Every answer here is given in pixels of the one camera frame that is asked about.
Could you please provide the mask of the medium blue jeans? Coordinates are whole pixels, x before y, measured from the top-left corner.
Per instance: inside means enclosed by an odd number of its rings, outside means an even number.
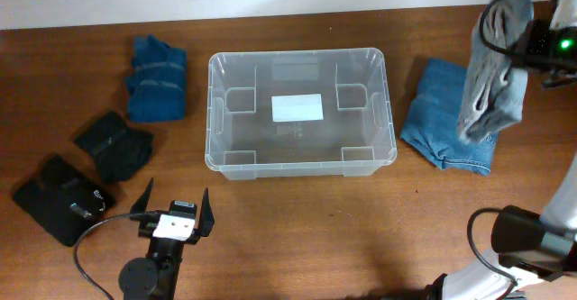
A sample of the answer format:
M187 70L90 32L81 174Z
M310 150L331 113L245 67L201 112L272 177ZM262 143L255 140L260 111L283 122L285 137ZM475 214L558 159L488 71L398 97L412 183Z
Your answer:
M418 81L400 138L439 169L462 169L483 176L491 172L498 136L467 144L457 136L466 69L430 59Z

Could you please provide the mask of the light washed jeans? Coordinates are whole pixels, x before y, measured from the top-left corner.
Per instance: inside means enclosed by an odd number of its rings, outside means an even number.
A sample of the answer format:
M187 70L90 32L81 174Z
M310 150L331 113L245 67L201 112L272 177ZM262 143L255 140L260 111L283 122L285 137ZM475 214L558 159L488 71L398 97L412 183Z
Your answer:
M466 73L457 136L481 143L522 121L528 74L511 59L488 48L482 39L509 48L525 31L534 12L531 0L500 0L472 32L472 54Z

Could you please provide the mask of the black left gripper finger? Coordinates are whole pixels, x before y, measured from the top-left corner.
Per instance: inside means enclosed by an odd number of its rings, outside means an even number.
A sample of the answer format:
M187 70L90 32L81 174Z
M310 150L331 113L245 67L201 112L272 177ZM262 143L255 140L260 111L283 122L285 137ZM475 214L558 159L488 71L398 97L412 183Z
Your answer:
M141 194L141 196L135 201L135 203L133 204L133 206L131 207L130 213L131 214L139 214L139 213L145 213L149 200L150 200L150 196L151 196L151 191L153 189L153 183L154 183L154 179L151 178L148 185L146 186L144 192Z
M208 237L215 224L215 217L209 200L209 190L205 189L200 207L197 232L200 237Z

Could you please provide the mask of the dark blue taped knit garment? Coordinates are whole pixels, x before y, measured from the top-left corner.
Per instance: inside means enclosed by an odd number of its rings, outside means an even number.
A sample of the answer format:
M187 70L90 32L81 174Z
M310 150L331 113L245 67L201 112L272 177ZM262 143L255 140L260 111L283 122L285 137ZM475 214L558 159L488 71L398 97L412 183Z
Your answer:
M133 73L125 79L129 120L163 123L183 119L187 104L187 53L153 35L135 37L133 48Z

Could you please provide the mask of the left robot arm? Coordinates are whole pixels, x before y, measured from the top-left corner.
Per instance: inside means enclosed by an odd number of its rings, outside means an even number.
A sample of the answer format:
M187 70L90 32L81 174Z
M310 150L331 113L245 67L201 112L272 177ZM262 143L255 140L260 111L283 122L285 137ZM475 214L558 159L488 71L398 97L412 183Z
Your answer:
M130 214L138 236L149 241L145 256L124 264L118 278L124 300L174 298L184 246L197 241L197 206L173 201L167 211L149 212L153 180L133 204Z

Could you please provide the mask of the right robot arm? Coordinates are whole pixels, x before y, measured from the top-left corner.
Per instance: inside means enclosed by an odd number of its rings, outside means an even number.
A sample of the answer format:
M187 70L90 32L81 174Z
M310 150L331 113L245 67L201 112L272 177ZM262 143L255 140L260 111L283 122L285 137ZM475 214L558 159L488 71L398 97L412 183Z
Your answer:
M491 0L472 33L472 54L460 93L444 93L446 69L426 75L402 137L429 159L485 169L495 135L522 118L528 74L544 88L576 80L576 0L553 0L549 20L531 0ZM457 272L443 274L401 299L519 299L525 286L576 271L576 172L570 169L541 214L514 205L496 210L491 246Z

